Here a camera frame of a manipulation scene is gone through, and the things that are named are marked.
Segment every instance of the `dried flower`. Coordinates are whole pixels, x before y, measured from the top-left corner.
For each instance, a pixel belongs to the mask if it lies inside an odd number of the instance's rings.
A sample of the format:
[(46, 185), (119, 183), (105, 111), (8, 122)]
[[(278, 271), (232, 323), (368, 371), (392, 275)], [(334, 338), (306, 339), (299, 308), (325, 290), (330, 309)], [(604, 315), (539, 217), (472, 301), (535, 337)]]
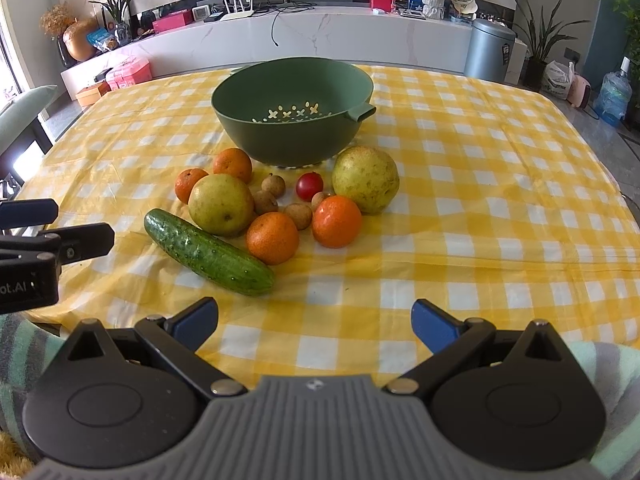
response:
[(50, 36), (59, 36), (72, 23), (76, 22), (68, 3), (56, 4), (40, 18), (40, 28)]

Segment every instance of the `colander handle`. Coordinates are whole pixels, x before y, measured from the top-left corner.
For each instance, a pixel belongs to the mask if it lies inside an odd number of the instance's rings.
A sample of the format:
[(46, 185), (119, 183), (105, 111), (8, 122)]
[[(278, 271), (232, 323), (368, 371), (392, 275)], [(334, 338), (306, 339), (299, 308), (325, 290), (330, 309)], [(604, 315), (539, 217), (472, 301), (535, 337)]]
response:
[(363, 103), (358, 106), (354, 106), (351, 110), (347, 110), (347, 117), (355, 123), (364, 121), (367, 117), (371, 117), (376, 113), (376, 107), (369, 103)]

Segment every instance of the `plastic bag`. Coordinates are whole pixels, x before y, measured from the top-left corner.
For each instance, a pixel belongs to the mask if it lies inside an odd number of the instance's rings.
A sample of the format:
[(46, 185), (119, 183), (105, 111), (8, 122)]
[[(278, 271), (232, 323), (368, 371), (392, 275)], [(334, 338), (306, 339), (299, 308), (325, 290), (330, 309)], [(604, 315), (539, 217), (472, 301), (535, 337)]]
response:
[(542, 76), (543, 91), (558, 99), (566, 99), (574, 82), (575, 66), (571, 62), (569, 66), (552, 61), (545, 68)]
[(86, 35), (87, 41), (91, 43), (100, 52), (107, 52), (108, 50), (116, 50), (118, 42), (116, 37), (108, 32), (105, 28), (99, 28), (95, 32), (91, 32)]

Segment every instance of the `green colander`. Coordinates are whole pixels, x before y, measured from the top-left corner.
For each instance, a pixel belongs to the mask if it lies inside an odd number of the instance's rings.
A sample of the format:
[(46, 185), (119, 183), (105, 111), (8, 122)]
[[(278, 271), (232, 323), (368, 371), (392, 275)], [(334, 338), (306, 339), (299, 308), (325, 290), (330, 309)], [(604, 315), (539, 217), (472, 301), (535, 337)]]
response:
[(231, 75), (211, 96), (233, 142), (265, 164), (299, 167), (331, 158), (373, 115), (373, 82), (322, 57), (288, 57)]

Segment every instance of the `potted plant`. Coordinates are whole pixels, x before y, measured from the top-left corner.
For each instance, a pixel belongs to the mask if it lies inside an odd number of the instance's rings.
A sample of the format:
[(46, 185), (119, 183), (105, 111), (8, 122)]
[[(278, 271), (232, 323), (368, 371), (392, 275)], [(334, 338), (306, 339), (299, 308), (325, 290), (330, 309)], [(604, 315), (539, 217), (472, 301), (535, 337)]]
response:
[(131, 1), (132, 0), (107, 0), (106, 2), (89, 1), (91, 4), (103, 6), (104, 9), (113, 17), (116, 22), (115, 36), (120, 46), (126, 45), (131, 41), (131, 28), (129, 23), (126, 22), (127, 14), (130, 11)]
[(76, 64), (76, 60), (71, 57), (63, 41), (63, 34), (66, 29), (75, 22), (76, 18), (67, 2), (54, 5), (51, 10), (45, 12), (40, 18), (40, 28), (51, 36), (52, 41), (58, 44), (58, 52), (65, 68), (71, 68)]
[(626, 18), (625, 55), (631, 60), (629, 81), (633, 95), (626, 112), (626, 121), (631, 126), (640, 123), (640, 0), (614, 0), (613, 10)]
[(529, 50), (531, 52), (531, 58), (529, 59), (529, 63), (527, 65), (527, 69), (524, 75), (524, 86), (535, 90), (536, 92), (540, 90), (542, 86), (542, 76), (545, 73), (546, 68), (546, 58), (549, 56), (551, 52), (551, 48), (558, 43), (559, 41), (567, 41), (567, 40), (577, 40), (575, 36), (567, 36), (565, 34), (560, 34), (560, 32), (569, 25), (577, 25), (578, 23), (589, 23), (589, 20), (578, 20), (577, 22), (558, 22), (554, 23), (554, 18), (556, 16), (556, 12), (560, 8), (563, 0), (558, 0), (554, 10), (551, 11), (551, 16), (548, 19), (548, 22), (545, 22), (545, 7), (542, 6), (540, 9), (540, 22), (536, 24), (536, 19), (534, 18), (533, 10), (531, 10), (531, 5), (527, 0), (524, 2), (527, 4), (527, 12), (519, 3), (518, 0), (514, 0), (516, 2), (516, 6), (518, 10), (524, 15), (527, 20), (527, 28), (529, 30), (525, 30), (517, 23), (514, 23), (514, 27), (518, 27), (525, 35), (527, 42), (529, 43)]

